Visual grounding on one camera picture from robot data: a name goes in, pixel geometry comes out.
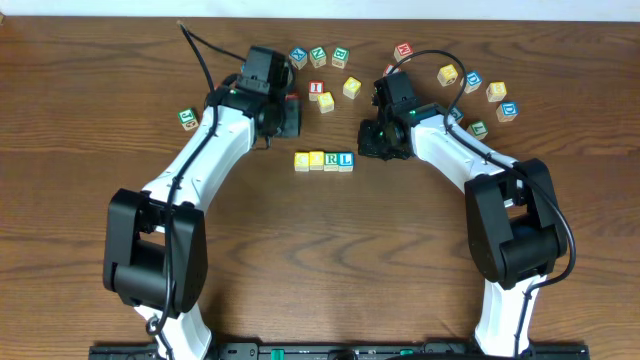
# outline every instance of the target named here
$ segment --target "wooden table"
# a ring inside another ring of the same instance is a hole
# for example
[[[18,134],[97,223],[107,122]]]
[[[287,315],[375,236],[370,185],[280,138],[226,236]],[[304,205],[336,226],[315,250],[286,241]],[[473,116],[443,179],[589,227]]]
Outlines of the wooden table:
[[[584,341],[593,359],[640,357],[640,32],[637,24],[189,19],[246,54],[252,44],[351,49],[324,80],[335,111],[304,101],[302,136],[243,157],[207,214],[200,298],[216,332],[265,342],[466,338],[482,306],[463,196],[416,159],[358,157],[355,171],[295,173],[295,150],[357,151],[372,82],[394,44],[445,49],[505,81],[521,114],[498,123],[484,87],[460,103],[492,148],[542,159],[573,226],[578,262],[541,292],[535,341]],[[0,357],[86,358],[96,342],[146,342],[144,322],[102,286],[106,209],[155,178],[191,133],[207,87],[174,19],[6,18],[0,27]],[[240,63],[202,50],[215,81]],[[425,101],[447,59],[403,66]],[[341,94],[348,76],[364,90]],[[560,259],[556,271],[566,264]]]

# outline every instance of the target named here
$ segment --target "alphabet block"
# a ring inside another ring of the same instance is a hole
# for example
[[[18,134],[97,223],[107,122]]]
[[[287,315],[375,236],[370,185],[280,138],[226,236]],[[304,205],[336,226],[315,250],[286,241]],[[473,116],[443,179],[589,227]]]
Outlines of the alphabet block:
[[[487,124],[485,124],[484,121],[478,121],[469,125],[469,127],[467,128],[467,132],[473,135],[473,137],[475,137],[476,139],[482,140],[485,136],[487,136],[489,130],[487,130]]]
[[[331,65],[344,69],[347,66],[347,61],[349,61],[349,50],[337,47],[336,51],[333,52]]]
[[[349,99],[355,99],[360,94],[362,83],[353,77],[349,77],[342,87],[342,93]]]
[[[334,102],[333,96],[331,96],[330,92],[326,92],[322,95],[318,95],[318,108],[320,109],[320,113],[324,114],[329,111],[333,111]]]
[[[507,86],[503,82],[494,82],[487,88],[487,100],[489,102],[501,101],[507,96]]]
[[[327,63],[327,53],[324,52],[324,49],[320,46],[317,48],[311,49],[311,64],[313,64],[314,68],[319,68],[320,66],[324,66]]]
[[[293,66],[297,67],[298,70],[302,70],[304,65],[307,63],[307,52],[303,48],[298,46],[291,50],[289,59],[291,59],[291,63],[293,63]]]
[[[324,169],[324,151],[309,152],[309,170]]]
[[[514,102],[502,103],[498,106],[496,114],[500,122],[511,121],[518,116],[518,106]]]
[[[309,153],[297,152],[293,158],[296,171],[309,171]]]
[[[338,171],[339,172],[353,171],[353,165],[354,165],[353,153],[338,154]]]
[[[453,65],[443,66],[438,72],[438,81],[440,81],[440,85],[449,86],[456,82],[458,78],[458,72]]]
[[[324,154],[324,171],[338,171],[338,153]]]
[[[178,113],[180,118],[180,124],[182,127],[189,131],[198,127],[198,119],[192,109],[186,109]]]
[[[464,88],[464,92],[469,94],[470,92],[476,90],[482,84],[482,77],[475,72],[471,71],[467,73],[467,86]]]
[[[393,52],[393,57],[396,58],[396,61],[400,61],[411,54],[413,54],[413,48],[411,45],[409,45],[409,43],[403,43],[396,46],[396,49]]]
[[[318,95],[324,93],[324,81],[309,81],[309,100],[318,100]]]
[[[456,122],[458,123],[458,125],[460,125],[460,122],[464,117],[464,114],[462,113],[462,111],[460,111],[460,109],[458,109],[457,106],[454,106],[453,109],[451,109],[451,112],[449,114],[453,116],[453,118],[456,119]]]
[[[391,69],[393,69],[393,65],[391,64],[387,65],[387,67],[384,69],[384,72],[382,73],[382,76],[384,77],[389,75],[389,71],[391,71]],[[393,73],[395,74],[399,71],[402,71],[402,70],[400,70],[400,68],[396,68],[395,70],[393,70]]]

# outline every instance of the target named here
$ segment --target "blue block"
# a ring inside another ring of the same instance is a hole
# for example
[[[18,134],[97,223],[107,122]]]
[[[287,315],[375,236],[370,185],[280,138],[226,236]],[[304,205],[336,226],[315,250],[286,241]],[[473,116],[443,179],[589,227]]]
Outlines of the blue block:
[[[293,50],[291,50],[291,53],[289,54],[289,56],[294,58],[296,61],[302,61],[302,59],[304,59],[307,56],[307,51],[298,46]]]
[[[460,109],[458,109],[457,106],[454,106],[453,109],[451,109],[451,112],[449,114],[453,116],[453,118],[456,120],[458,124],[460,124],[460,121],[464,117],[464,114],[462,113],[462,111],[460,111]]]
[[[353,171],[353,165],[355,159],[353,153],[339,153],[338,154],[338,171]]]
[[[469,86],[476,86],[482,82],[482,77],[475,71],[467,73],[467,84]]]
[[[515,116],[518,115],[518,106],[514,102],[502,103],[502,113],[505,116]]]

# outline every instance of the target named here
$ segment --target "black cable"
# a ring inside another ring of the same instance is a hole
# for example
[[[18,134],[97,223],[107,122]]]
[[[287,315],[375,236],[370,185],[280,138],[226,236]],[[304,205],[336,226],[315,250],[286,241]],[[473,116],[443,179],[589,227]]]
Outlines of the black cable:
[[[191,39],[191,34],[189,33],[189,30],[187,30],[187,28],[182,23],[178,23],[178,26],[180,26],[180,30],[182,30],[182,34],[184,35],[185,38],[187,38],[187,41],[189,42],[189,45],[191,45],[191,49],[196,54],[196,57],[198,58],[198,61],[200,62],[200,66],[202,66],[202,71],[204,72],[204,77],[207,78],[207,84],[209,84],[209,91],[213,92],[213,90],[215,90],[215,87],[213,86],[213,80],[211,79],[211,74],[209,74],[209,69],[207,68],[207,64],[204,62],[204,59],[202,58],[202,55],[200,55],[200,51],[198,51],[198,48],[196,47],[196,44],[193,43],[193,40]]]
[[[169,341],[162,333],[160,333],[158,337],[160,338],[160,342],[162,343],[162,346],[164,346],[165,354],[167,355],[167,360],[173,360],[173,348],[169,346]]]
[[[573,268],[575,267],[575,263],[576,263],[576,243],[575,243],[575,238],[573,236],[573,232],[571,231],[571,227],[569,227],[569,223],[567,222],[567,219],[564,217],[564,214],[562,214],[562,211],[560,211],[560,209],[558,208],[558,205],[551,199],[551,197],[549,196],[549,194],[547,194],[546,191],[544,191],[540,185],[538,185],[538,183],[536,183],[534,180],[530,179],[528,176],[524,175],[523,173],[521,173],[520,171],[517,171],[515,169],[513,169],[512,167],[505,165],[497,160],[494,160],[491,157],[491,153],[483,153],[482,151],[480,151],[479,149],[477,149],[476,147],[474,147],[473,145],[471,145],[470,143],[468,143],[466,140],[464,140],[460,135],[458,135],[454,130],[453,130],[453,124],[449,123],[449,113],[451,112],[451,110],[456,106],[456,104],[458,103],[458,100],[460,99],[460,97],[462,97],[462,94],[464,93],[464,89],[467,86],[467,70],[464,67],[464,65],[462,64],[462,62],[455,57],[453,54],[448,53],[446,51],[442,51],[442,50],[424,50],[424,51],[418,51],[417,53],[413,53],[407,57],[405,57],[404,59],[398,61],[389,71],[390,74],[393,74],[393,71],[400,66],[402,63],[409,61],[409,59],[414,58],[416,56],[420,56],[423,54],[441,54],[444,55],[450,59],[452,59],[453,61],[455,61],[458,66],[460,67],[460,69],[462,69],[462,86],[460,87],[460,91],[458,92],[458,95],[456,95],[455,99],[453,100],[453,102],[449,105],[449,107],[447,108],[445,114],[444,114],[444,118],[442,119],[442,123],[444,125],[445,128],[445,133],[449,132],[451,134],[451,136],[456,139],[458,142],[460,142],[462,145],[466,146],[469,150],[473,151],[474,153],[478,154],[482,159],[484,159],[485,161],[488,161],[496,166],[498,166],[499,168],[503,169],[505,172],[507,172],[509,175],[515,177],[516,179],[522,181],[523,184],[529,186],[531,188],[532,191],[535,191],[538,195],[542,196],[542,199],[545,201],[545,203],[547,203],[547,205],[551,208],[551,210],[553,210],[553,212],[555,213],[556,217],[558,218],[558,220],[560,220],[560,222],[562,223],[562,226],[565,229],[566,232],[566,236],[567,236],[567,243],[569,245],[569,263],[567,264],[567,267],[565,268],[565,270],[558,276],[556,276],[555,278],[552,279],[548,279],[545,281],[541,281],[537,284],[533,284],[531,286],[529,286],[529,288],[524,292],[524,302],[522,304],[522,310],[520,312],[520,319],[518,321],[518,328],[516,330],[515,333],[515,351],[514,351],[514,356],[518,357],[518,346],[519,346],[519,342],[520,342],[520,334],[522,333],[522,328],[524,326],[524,319],[526,317],[526,313],[527,313],[527,307],[529,305],[529,300],[531,300],[531,293],[536,290],[536,289],[540,289],[542,287],[545,286],[549,286],[549,285],[553,285],[553,284],[557,284],[560,281],[566,279],[569,274],[571,274],[571,272],[573,271]]]
[[[182,24],[179,24],[179,25],[180,25],[180,29],[182,30],[182,33],[187,38],[189,45],[191,45],[191,48],[196,54],[196,57],[200,61],[200,65],[202,66],[202,70],[205,74],[205,77],[207,78],[207,83],[209,84],[211,92],[214,92],[215,90],[213,86],[213,80],[211,79],[211,74],[209,73],[207,64],[204,62],[204,59],[202,58],[202,55],[200,55],[198,48],[193,43],[193,40],[191,40],[191,37],[189,36],[187,29],[184,27],[184,25]],[[173,252],[172,252],[172,246],[171,246],[171,236],[173,234],[172,206],[173,206],[173,200],[175,198],[176,190],[180,186],[180,182],[182,181],[182,177],[184,176],[184,173],[187,171],[191,163],[198,156],[200,151],[202,151],[202,149],[207,144],[209,139],[211,139],[211,137],[214,136],[217,127],[218,127],[218,108],[217,108],[217,104],[214,104],[213,125],[205,135],[205,138],[203,139],[203,141],[198,145],[198,147],[189,156],[189,158],[187,158],[187,160],[182,165],[180,170],[178,170],[178,173],[176,174],[176,176],[171,181],[171,188],[169,189],[169,195],[167,196],[167,203],[165,204],[165,208],[164,208],[164,246],[165,246],[164,259],[165,259],[165,267],[167,272],[164,307],[162,309],[162,315],[160,316],[159,319],[154,316],[150,318],[149,321],[147,321],[146,331],[147,331],[147,334],[149,334],[150,336],[158,336],[162,334],[162,329],[166,324],[167,317],[169,316],[169,312],[171,311],[170,309],[173,302],[175,282],[173,280]]]
[[[232,53],[230,51],[227,51],[227,50],[225,50],[225,49],[223,49],[223,48],[221,48],[219,46],[215,46],[215,45],[212,45],[212,44],[208,43],[207,41],[205,41],[204,39],[202,39],[201,37],[199,37],[198,35],[192,33],[189,30],[187,30],[187,32],[189,33],[189,35],[191,35],[192,38],[196,39],[197,41],[199,41],[201,44],[203,44],[204,46],[206,46],[208,48],[211,48],[211,49],[213,49],[213,50],[215,50],[215,51],[217,51],[219,53],[231,56],[232,58],[238,59],[238,60],[240,60],[242,62],[247,61],[247,59],[243,58],[240,55],[236,55],[236,54],[234,54],[234,53]]]

